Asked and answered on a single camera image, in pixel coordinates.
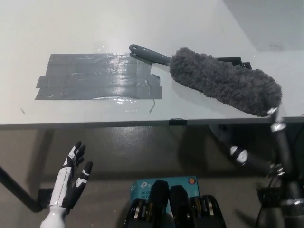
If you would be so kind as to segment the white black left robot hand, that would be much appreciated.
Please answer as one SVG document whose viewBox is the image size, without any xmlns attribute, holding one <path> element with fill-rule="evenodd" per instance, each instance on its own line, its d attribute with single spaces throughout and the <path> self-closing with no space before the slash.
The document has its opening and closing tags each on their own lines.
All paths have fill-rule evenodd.
<svg viewBox="0 0 304 228">
<path fill-rule="evenodd" d="M 78 141 L 68 153 L 53 188 L 50 206 L 64 208 L 68 213 L 76 205 L 90 177 L 93 163 L 87 162 L 76 182 L 73 178 L 79 164 L 84 161 L 86 146 Z"/>
</svg>

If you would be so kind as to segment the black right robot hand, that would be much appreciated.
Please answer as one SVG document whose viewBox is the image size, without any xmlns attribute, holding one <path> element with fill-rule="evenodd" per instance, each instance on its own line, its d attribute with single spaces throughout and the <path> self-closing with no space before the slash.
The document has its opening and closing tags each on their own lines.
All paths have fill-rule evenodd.
<svg viewBox="0 0 304 228">
<path fill-rule="evenodd" d="M 286 136 L 286 124 L 279 114 L 279 108 L 271 108 L 267 114 L 270 119 L 270 130 L 278 145 L 279 164 L 266 162 L 248 150 L 235 145 L 230 146 L 229 154 L 237 163 L 250 166 L 266 176 L 282 176 L 293 179 L 297 171 Z"/>
</svg>

